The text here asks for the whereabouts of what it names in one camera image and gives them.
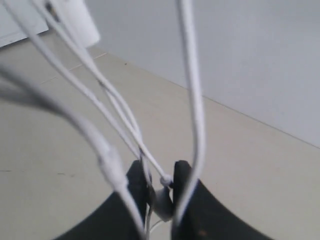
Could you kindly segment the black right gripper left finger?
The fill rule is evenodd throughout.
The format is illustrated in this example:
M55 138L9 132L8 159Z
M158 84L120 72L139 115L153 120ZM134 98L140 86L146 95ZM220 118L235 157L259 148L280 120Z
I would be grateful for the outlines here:
M128 189L142 221L148 201L147 183L139 160L133 161L127 174ZM113 192L91 215L57 237L58 240L138 240L135 224L119 195Z

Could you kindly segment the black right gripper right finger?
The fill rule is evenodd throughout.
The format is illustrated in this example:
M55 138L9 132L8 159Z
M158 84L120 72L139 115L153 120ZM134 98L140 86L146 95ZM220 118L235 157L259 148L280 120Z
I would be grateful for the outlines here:
M221 204L198 181L183 219L171 230L172 240L269 240Z

